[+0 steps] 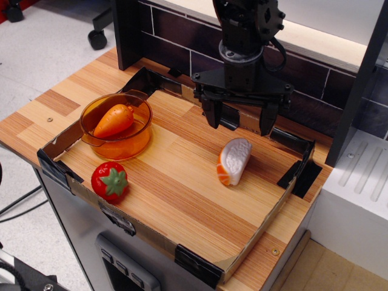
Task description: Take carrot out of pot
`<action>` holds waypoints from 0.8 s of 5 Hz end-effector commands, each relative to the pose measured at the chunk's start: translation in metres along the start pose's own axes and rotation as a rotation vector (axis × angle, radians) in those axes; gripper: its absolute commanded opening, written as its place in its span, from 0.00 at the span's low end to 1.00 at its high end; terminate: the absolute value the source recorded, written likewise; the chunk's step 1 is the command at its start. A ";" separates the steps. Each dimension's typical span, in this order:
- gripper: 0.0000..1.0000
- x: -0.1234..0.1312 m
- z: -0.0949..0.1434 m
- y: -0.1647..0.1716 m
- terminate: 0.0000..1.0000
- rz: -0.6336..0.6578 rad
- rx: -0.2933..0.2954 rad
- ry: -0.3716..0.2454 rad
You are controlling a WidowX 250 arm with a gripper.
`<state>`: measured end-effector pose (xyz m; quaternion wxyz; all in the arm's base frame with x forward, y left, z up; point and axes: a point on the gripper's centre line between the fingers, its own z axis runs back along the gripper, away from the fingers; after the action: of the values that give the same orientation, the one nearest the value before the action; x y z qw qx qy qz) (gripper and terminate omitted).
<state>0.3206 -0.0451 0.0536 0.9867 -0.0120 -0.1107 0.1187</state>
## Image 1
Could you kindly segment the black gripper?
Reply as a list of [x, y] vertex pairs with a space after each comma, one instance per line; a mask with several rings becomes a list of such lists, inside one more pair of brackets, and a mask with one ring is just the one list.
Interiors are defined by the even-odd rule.
[[195, 72], [195, 96], [202, 104], [208, 124], [217, 129], [224, 103], [262, 107], [259, 118], [261, 136], [270, 134], [278, 115], [278, 107], [290, 107], [293, 86], [271, 73], [261, 63], [240, 67], [224, 64], [220, 69]]

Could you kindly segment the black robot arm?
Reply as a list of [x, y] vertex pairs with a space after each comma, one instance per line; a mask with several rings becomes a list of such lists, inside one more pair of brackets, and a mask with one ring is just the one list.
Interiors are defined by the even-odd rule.
[[283, 30], [285, 13], [278, 1], [214, 1], [222, 39], [218, 70], [194, 73], [194, 96], [207, 122], [217, 128], [225, 103], [261, 108], [259, 130], [268, 135], [281, 109], [290, 106], [293, 86], [273, 76], [287, 62], [284, 47], [275, 38]]

